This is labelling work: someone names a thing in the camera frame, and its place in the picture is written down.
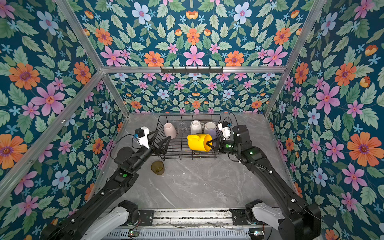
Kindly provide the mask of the lilac plastic cup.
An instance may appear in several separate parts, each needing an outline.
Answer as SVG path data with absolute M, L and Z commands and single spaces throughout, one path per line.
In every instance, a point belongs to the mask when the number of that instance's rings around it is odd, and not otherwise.
M 217 133 L 215 129 L 209 129 L 208 135 L 210 135 L 213 140 L 217 138 Z

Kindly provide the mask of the olive green glass cup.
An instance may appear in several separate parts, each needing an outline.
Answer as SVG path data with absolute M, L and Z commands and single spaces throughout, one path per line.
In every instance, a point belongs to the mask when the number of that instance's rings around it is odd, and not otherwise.
M 156 175 L 163 175 L 165 172 L 165 165 L 162 161 L 155 161 L 151 165 L 151 171 Z

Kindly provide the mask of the white mug red interior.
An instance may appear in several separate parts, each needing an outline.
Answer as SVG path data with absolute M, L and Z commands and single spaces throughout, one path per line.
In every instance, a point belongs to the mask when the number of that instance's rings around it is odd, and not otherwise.
M 209 130 L 215 130 L 217 128 L 217 125 L 215 122 L 207 122 L 204 125 L 204 130 L 209 131 Z

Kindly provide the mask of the cream mug pink handle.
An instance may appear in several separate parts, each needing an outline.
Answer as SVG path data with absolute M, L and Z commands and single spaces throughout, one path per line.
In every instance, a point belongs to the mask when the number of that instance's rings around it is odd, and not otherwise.
M 176 128 L 172 123 L 166 123 L 164 125 L 164 133 L 166 137 L 170 137 L 171 139 L 174 139 L 177 136 Z

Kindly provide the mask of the yellow mug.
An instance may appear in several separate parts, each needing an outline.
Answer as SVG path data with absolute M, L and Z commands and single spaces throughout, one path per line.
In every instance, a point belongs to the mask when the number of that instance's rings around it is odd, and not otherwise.
M 208 134 L 197 134 L 188 135 L 188 146 L 193 151 L 209 152 L 211 147 L 208 146 L 208 142 L 212 140 L 211 135 Z

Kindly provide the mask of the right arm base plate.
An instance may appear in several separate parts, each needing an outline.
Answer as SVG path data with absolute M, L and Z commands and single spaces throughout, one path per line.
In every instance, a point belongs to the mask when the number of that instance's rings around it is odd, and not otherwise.
M 234 226 L 256 226 L 259 222 L 250 222 L 246 216 L 245 209 L 229 209 L 232 214 L 232 222 Z

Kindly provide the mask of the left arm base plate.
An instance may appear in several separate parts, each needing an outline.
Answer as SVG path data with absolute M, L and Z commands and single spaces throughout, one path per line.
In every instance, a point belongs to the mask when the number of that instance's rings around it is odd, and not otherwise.
M 149 227 L 152 226 L 154 220 L 154 210 L 137 210 L 134 212 L 132 220 L 134 226 Z

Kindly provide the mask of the clear glass cup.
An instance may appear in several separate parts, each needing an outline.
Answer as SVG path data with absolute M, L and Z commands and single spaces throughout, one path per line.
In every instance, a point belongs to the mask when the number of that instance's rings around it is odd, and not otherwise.
M 180 122 L 178 124 L 178 136 L 182 137 L 182 136 L 187 136 L 188 135 L 188 126 L 185 122 Z

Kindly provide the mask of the white ceramic mug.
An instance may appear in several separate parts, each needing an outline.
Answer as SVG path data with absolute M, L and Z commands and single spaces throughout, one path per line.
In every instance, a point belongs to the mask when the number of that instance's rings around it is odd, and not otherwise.
M 198 121 L 198 120 L 194 120 L 191 122 L 191 134 L 192 135 L 199 135 L 199 134 L 202 134 L 203 133 L 203 129 L 204 129 L 204 123 Z

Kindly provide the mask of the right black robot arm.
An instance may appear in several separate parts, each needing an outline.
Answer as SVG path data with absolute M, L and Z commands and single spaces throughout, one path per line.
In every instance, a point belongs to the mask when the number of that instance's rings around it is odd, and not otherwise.
M 232 139 L 224 136 L 210 140 L 207 147 L 219 153 L 234 155 L 266 187 L 278 204 L 268 206 L 261 200 L 246 204 L 249 223 L 263 222 L 277 230 L 283 240 L 313 240 L 321 235 L 321 210 L 308 204 L 276 172 L 267 155 L 254 146 L 246 126 L 233 127 Z

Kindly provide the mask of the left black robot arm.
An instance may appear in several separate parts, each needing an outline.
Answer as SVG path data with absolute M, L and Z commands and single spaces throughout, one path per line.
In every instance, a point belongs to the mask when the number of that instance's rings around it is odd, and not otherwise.
M 145 134 L 143 130 L 136 129 L 136 134 L 140 148 L 121 148 L 114 159 L 118 168 L 105 185 L 73 215 L 57 225 L 46 226 L 41 233 L 42 240 L 101 240 L 117 227 L 138 221 L 138 206 L 130 201 L 121 202 L 106 216 L 101 216 L 134 185 L 139 177 L 137 171 L 151 156 L 167 153 L 172 139 L 165 137 L 158 141 L 158 131 Z

